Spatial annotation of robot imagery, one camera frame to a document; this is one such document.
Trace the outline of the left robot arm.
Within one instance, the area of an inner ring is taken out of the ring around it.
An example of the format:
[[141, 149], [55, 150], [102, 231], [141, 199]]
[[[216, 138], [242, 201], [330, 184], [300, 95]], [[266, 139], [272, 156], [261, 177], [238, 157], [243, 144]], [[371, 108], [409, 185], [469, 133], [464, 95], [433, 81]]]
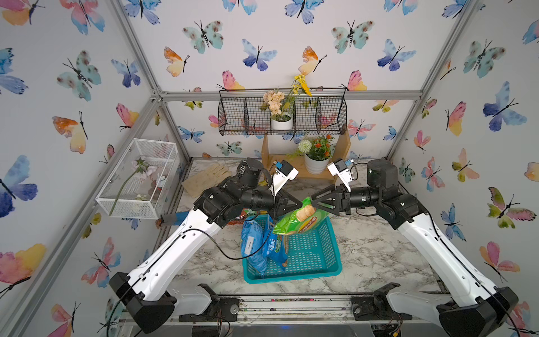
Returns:
[[202, 315], [218, 302], [200, 284], [177, 291], [169, 288], [193, 255], [244, 209], [266, 211], [273, 218], [299, 209], [302, 202], [283, 187], [298, 170], [285, 160], [271, 174], [261, 161], [242, 160], [237, 173], [202, 192], [185, 220], [145, 262], [109, 281], [119, 303], [145, 334], [158, 330], [173, 315]]

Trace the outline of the dark blue chips bag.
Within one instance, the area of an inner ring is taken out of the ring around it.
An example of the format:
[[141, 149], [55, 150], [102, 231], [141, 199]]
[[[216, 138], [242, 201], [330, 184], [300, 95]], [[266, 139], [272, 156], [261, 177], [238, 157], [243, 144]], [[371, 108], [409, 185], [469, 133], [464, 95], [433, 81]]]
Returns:
[[245, 261], [261, 277], [265, 276], [268, 260], [263, 256], [265, 226], [256, 220], [248, 220], [241, 230], [241, 254]]

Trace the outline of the light blue lime chips bag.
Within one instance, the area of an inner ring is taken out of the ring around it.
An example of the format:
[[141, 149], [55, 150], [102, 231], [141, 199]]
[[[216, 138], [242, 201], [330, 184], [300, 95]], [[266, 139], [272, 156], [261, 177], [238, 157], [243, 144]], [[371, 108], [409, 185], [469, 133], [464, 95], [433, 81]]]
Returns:
[[262, 256], [274, 261], [282, 270], [285, 270], [289, 259], [287, 237], [273, 233], [274, 227], [274, 221], [269, 216]]

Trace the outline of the red Lay's chips bag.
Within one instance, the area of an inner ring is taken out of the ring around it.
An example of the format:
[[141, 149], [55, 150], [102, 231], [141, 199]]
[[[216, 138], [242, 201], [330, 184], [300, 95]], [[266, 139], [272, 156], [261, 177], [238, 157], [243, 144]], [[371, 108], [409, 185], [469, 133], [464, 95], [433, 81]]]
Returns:
[[228, 226], [242, 225], [244, 221], [248, 218], [248, 212], [243, 209], [239, 216], [233, 218], [228, 222]]

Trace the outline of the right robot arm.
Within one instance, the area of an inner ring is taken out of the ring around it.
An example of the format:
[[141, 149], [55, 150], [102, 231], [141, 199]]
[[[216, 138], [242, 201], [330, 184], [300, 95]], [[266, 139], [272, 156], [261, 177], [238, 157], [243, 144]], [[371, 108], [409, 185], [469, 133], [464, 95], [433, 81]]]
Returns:
[[337, 216], [352, 209], [373, 207], [422, 254], [444, 283], [445, 295], [405, 289], [395, 282], [374, 293], [374, 311], [394, 317], [406, 314], [441, 327], [449, 336], [488, 336], [509, 322], [519, 299], [508, 286], [499, 287], [481, 273], [443, 236], [432, 214], [414, 196], [401, 191], [398, 169], [387, 160], [366, 165], [367, 185], [352, 187], [352, 174], [344, 160], [327, 166], [340, 185], [330, 185], [311, 196], [315, 208]]

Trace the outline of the green Lay's chips bag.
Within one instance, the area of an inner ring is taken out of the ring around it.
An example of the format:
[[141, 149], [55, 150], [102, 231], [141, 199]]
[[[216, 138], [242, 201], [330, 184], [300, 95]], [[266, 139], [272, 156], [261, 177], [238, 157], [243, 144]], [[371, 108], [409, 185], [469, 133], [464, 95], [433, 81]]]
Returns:
[[307, 233], [317, 228], [328, 213], [314, 208], [310, 197], [303, 200], [302, 209], [280, 220], [274, 227], [273, 233], [283, 236]]

